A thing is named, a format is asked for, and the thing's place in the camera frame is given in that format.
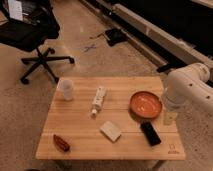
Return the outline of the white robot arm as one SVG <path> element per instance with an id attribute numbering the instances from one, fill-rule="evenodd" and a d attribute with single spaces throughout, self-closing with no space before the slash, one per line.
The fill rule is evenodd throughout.
<path id="1" fill-rule="evenodd" d="M 171 125 L 177 118 L 176 110 L 186 100 L 201 106 L 213 114 L 213 88 L 207 84 L 210 69 L 202 63 L 190 64 L 171 71 L 167 76 L 167 86 L 161 96 L 165 106 L 165 125 Z"/>

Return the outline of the translucent yellowish gripper finger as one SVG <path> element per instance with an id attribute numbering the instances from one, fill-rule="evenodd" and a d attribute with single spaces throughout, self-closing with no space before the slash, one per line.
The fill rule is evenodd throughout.
<path id="1" fill-rule="evenodd" d="M 177 118 L 177 113 L 173 111 L 167 111 L 164 115 L 164 124 L 171 125 Z"/>

